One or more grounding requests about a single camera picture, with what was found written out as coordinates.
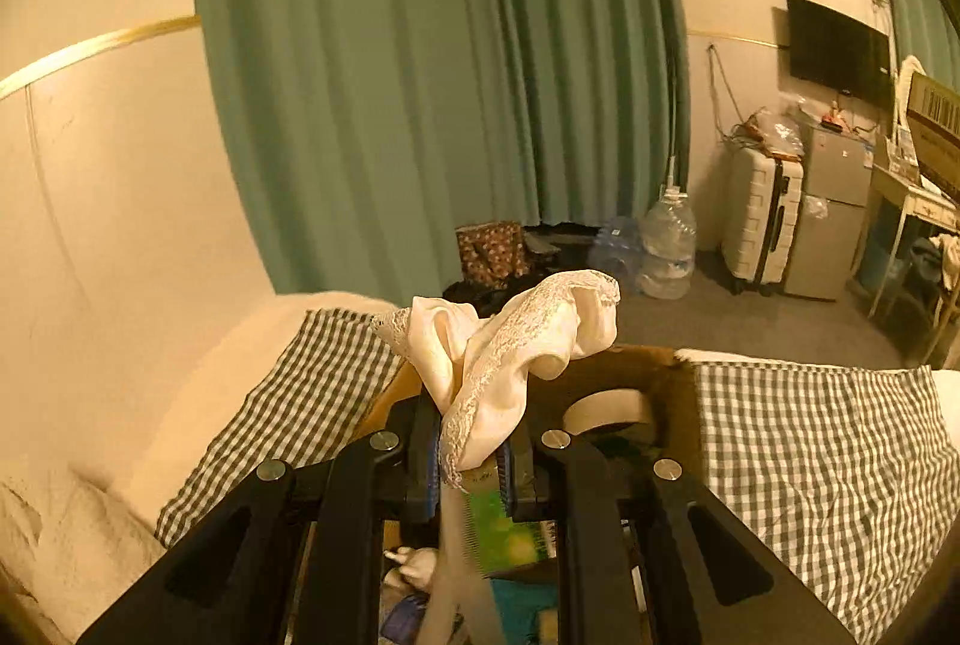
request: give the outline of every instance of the white lace fabric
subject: white lace fabric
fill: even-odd
[[[416,297],[373,319],[376,333],[416,367],[436,402],[440,468],[450,485],[510,436],[527,404],[527,374],[558,377],[616,338],[616,280],[599,271],[553,274],[490,319],[469,304]]]

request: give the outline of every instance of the wall-mounted tv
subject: wall-mounted tv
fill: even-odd
[[[786,4],[791,76],[875,106],[890,106],[890,44],[880,30],[813,1]]]

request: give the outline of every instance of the gold wall trim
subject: gold wall trim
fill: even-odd
[[[102,36],[73,44],[72,47],[66,47],[53,54],[48,54],[46,57],[41,57],[40,60],[30,63],[26,68],[14,71],[6,79],[0,80],[0,100],[3,100],[11,92],[22,90],[28,84],[32,84],[45,76],[50,76],[51,73],[55,73],[61,68],[79,63],[80,60],[86,60],[88,57],[93,57],[102,52],[109,52],[111,49],[126,47],[127,44],[135,44],[137,41],[143,41],[147,38],[155,38],[166,33],[176,33],[179,30],[189,30],[189,28],[196,28],[199,25],[200,17],[191,14],[188,17],[174,17],[171,20],[162,20],[158,23],[139,25],[138,28],[114,30],[113,33],[104,33]]]
[[[719,38],[726,41],[742,41],[745,44],[756,44],[757,47],[770,47],[770,49],[790,49],[786,44],[775,44],[772,41],[760,41],[758,38],[745,38],[744,36],[733,36],[730,33],[715,33],[709,30],[688,30],[688,36],[702,36],[703,38]]]

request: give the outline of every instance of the suitcase handle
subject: suitcase handle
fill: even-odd
[[[779,245],[779,235],[784,229],[784,212],[786,211],[785,207],[779,208],[776,210],[776,220],[774,221],[774,235],[770,237],[770,251],[773,252],[776,247]]]

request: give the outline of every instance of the gray refrigerator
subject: gray refrigerator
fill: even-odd
[[[856,255],[867,195],[872,148],[855,136],[804,125],[803,194],[784,292],[837,300]]]

